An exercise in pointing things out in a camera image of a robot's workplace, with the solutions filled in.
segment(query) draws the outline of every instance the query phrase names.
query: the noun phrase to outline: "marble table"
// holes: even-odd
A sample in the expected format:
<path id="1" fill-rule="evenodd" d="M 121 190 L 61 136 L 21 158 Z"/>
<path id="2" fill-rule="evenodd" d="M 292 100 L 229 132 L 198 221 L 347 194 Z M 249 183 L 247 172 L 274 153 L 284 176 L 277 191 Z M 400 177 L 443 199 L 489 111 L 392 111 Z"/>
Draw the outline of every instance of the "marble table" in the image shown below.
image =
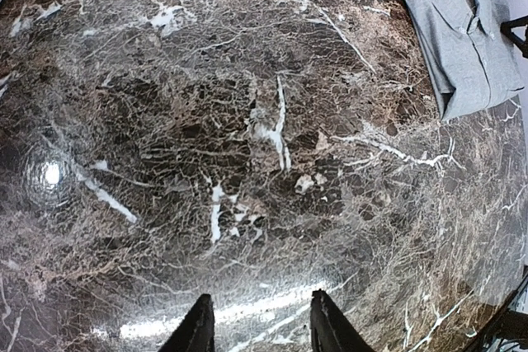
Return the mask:
<path id="1" fill-rule="evenodd" d="M 521 279 L 517 101 L 440 124 L 402 0 L 4 0 L 0 348 L 459 350 Z"/>

